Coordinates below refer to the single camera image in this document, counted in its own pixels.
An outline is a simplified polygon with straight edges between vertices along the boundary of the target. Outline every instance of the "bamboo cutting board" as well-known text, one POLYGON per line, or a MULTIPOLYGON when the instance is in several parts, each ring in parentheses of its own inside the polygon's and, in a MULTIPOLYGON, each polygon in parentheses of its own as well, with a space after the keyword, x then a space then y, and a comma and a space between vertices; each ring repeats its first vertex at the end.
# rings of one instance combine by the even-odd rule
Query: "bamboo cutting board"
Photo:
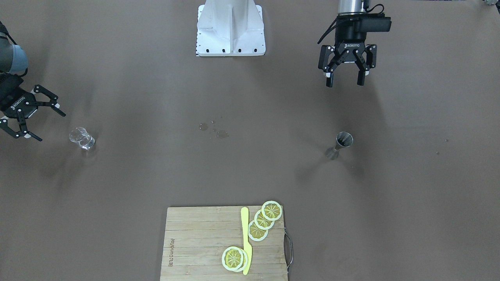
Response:
MULTIPOLYGON (((222 266, 227 247, 243 248, 243 206, 170 207, 166 212, 160 281, 288 281, 284 216, 253 248, 247 275, 222 266)), ((261 206, 248 206, 249 223, 261 206)))

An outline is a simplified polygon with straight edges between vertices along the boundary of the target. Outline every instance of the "metal cylinder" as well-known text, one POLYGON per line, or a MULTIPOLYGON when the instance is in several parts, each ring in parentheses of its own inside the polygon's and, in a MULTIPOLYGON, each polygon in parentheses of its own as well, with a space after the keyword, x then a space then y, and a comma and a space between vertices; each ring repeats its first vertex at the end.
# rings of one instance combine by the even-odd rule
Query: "metal cylinder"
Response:
POLYGON ((330 160, 335 160, 339 157, 339 150, 350 147, 353 142, 354 138, 350 133, 341 131, 337 134, 335 147, 328 148, 325 156, 330 160))
POLYGON ((363 0, 339 0, 338 14, 358 14, 363 12, 363 0))

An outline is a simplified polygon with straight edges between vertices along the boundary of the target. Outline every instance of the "lemon slice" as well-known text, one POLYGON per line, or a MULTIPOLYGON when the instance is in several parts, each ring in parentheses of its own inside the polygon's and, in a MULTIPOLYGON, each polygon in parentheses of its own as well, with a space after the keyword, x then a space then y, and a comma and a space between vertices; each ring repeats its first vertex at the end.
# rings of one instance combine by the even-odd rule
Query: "lemon slice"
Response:
POLYGON ((257 227, 255 224, 255 220, 252 220, 250 224, 248 225, 248 237, 252 239, 253 241, 262 241, 266 236, 268 236, 269 230, 262 230, 257 227))
POLYGON ((243 251, 235 246, 228 247, 222 253, 222 265, 228 271, 240 269, 243 264, 243 251))
POLYGON ((264 231, 272 228, 275 225, 274 221, 271 221, 262 215, 262 210, 258 210, 257 213, 255 213, 255 217, 253 217, 253 220, 255 221, 255 225, 264 231))
POLYGON ((262 216, 270 221, 276 221, 283 214, 283 208, 276 201, 267 201, 262 205, 260 210, 262 211, 262 216))
POLYGON ((243 264, 238 269, 233 270, 234 272, 242 272, 247 267, 247 264, 249 263, 249 256, 247 255, 247 253, 241 248, 240 248, 240 250, 243 253, 243 264))

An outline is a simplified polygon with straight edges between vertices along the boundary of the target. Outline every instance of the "plastic knife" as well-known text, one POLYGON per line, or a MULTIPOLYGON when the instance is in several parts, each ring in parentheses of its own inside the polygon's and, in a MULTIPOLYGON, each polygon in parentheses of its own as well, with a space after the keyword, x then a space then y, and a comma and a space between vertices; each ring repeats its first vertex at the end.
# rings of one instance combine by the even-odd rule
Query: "plastic knife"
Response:
POLYGON ((252 245, 249 243, 249 209, 247 207, 241 208, 241 228, 243 229, 243 251, 248 256, 248 263, 243 269, 243 275, 247 275, 252 262, 252 245))

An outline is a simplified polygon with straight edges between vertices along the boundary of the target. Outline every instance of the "glass cup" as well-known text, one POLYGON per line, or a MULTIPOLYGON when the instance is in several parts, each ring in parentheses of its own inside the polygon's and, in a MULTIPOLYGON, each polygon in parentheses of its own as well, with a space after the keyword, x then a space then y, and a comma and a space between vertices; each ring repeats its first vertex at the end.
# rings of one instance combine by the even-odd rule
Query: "glass cup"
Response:
POLYGON ((81 149, 89 150, 96 140, 83 127, 74 128, 69 132, 69 140, 76 143, 81 149))

